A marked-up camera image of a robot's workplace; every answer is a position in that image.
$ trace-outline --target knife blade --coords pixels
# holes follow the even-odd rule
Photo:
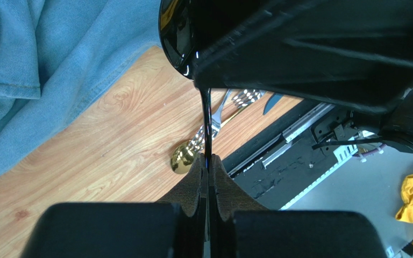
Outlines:
[[[267,114],[270,109],[275,106],[275,104],[283,97],[284,95],[278,94],[278,93],[273,93],[273,95],[268,99],[267,103],[265,104],[264,107],[264,115]]]

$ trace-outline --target floor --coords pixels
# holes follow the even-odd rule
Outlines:
[[[213,106],[223,96],[214,92]],[[269,96],[228,123],[213,152],[225,158],[300,102],[284,97],[263,116]],[[223,117],[233,112],[226,106]],[[0,257],[19,256],[52,204],[157,200],[183,177],[170,169],[173,150],[201,124],[192,82],[151,48],[73,124],[0,177]]]
[[[290,210],[343,210],[366,216],[383,247],[395,253],[413,240],[413,224],[394,219],[402,206],[402,181],[413,174],[413,154],[387,147],[361,163],[352,158],[290,207]]]

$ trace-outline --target wooden table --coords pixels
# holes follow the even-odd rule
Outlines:
[[[214,107],[224,93],[212,94]],[[214,153],[225,158],[300,101],[284,97],[263,116],[269,96],[221,129]],[[233,112],[226,106],[223,118]],[[174,148],[201,124],[198,91],[151,48],[73,124],[0,177],[0,257],[19,256],[55,203],[157,200],[183,177],[170,169]]]

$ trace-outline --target black cable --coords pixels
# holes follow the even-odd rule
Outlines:
[[[370,138],[370,139],[361,139],[361,140],[352,140],[352,141],[327,141],[321,142],[311,146],[312,149],[319,149],[326,146],[341,146],[341,145],[353,145],[353,144],[373,144],[376,142],[382,142],[382,138]]]

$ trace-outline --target gold spoon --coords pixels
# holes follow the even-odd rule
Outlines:
[[[244,90],[237,94],[232,99],[237,106],[237,110],[226,121],[221,123],[221,128],[240,114],[250,104],[261,98],[264,93],[265,91]],[[170,160],[173,172],[177,174],[185,174],[189,172],[195,156],[198,152],[203,150],[204,147],[203,131],[201,129],[199,130],[200,133],[198,132],[192,140],[183,142],[173,152]]]

